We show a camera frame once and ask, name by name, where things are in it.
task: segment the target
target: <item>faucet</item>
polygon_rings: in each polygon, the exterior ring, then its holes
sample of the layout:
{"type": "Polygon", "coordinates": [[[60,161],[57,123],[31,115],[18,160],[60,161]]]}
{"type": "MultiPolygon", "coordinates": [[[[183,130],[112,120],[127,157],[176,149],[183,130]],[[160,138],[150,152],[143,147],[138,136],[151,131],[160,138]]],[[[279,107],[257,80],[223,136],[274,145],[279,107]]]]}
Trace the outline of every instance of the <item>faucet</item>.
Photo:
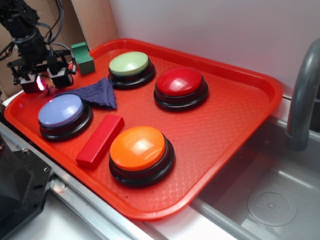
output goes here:
{"type": "Polygon", "coordinates": [[[320,38],[307,50],[295,83],[288,123],[286,147],[303,151],[309,129],[320,132],[320,38]]]}

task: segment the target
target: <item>purple cloth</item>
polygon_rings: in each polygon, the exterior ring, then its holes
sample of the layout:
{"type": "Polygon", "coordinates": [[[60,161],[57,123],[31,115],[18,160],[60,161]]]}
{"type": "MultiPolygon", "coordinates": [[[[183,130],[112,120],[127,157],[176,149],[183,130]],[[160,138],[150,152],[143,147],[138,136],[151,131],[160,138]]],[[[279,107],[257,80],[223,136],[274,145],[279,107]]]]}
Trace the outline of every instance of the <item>purple cloth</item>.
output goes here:
{"type": "Polygon", "coordinates": [[[55,95],[58,97],[65,94],[74,94],[89,104],[99,105],[109,110],[116,109],[116,97],[114,93],[113,83],[106,77],[102,78],[95,84],[81,87],[74,90],[65,91],[55,95]]]}

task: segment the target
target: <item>red tray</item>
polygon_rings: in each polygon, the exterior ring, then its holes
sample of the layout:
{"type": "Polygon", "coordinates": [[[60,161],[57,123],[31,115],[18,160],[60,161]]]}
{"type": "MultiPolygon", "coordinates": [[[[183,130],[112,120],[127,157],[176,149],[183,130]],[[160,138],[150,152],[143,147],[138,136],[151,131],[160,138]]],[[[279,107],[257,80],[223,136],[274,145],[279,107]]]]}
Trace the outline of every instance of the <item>red tray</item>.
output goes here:
{"type": "Polygon", "coordinates": [[[9,104],[5,118],[120,213],[141,221],[157,220],[183,209],[194,199],[271,114],[283,93],[279,83],[269,76],[133,39],[110,41],[91,51],[96,71],[77,73],[74,86],[65,91],[108,76],[110,61],[130,51],[149,56],[155,65],[155,78],[137,89],[115,90],[118,108],[108,111],[93,107],[93,122],[79,136],[63,142],[44,140],[38,112],[53,97],[44,93],[22,93],[9,104]],[[180,66],[201,71],[209,85],[209,97],[186,112],[161,110],[154,101],[155,82],[165,70],[180,66]],[[76,156],[105,115],[122,116],[122,131],[141,125],[159,129],[175,150],[176,162],[169,176],[142,189],[119,185],[109,171],[109,152],[95,170],[79,167],[76,156]]]}

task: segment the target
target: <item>green wooden block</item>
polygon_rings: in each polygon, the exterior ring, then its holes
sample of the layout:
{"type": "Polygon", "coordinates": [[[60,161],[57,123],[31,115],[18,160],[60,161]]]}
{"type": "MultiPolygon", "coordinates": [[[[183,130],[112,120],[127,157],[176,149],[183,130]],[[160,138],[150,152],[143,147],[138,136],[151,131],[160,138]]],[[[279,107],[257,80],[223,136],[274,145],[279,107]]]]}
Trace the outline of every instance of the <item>green wooden block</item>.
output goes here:
{"type": "Polygon", "coordinates": [[[71,45],[76,63],[82,75],[92,73],[96,70],[94,59],[90,56],[88,46],[85,42],[71,45]]]}

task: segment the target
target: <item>red wooden block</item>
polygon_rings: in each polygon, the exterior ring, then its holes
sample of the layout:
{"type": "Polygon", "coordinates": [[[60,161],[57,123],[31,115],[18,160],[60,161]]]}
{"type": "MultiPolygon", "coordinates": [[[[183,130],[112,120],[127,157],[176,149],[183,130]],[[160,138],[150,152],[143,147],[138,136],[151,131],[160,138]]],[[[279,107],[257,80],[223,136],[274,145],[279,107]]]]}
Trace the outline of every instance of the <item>red wooden block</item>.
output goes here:
{"type": "Polygon", "coordinates": [[[95,169],[124,125],[121,116],[106,115],[76,157],[78,165],[95,169]]]}

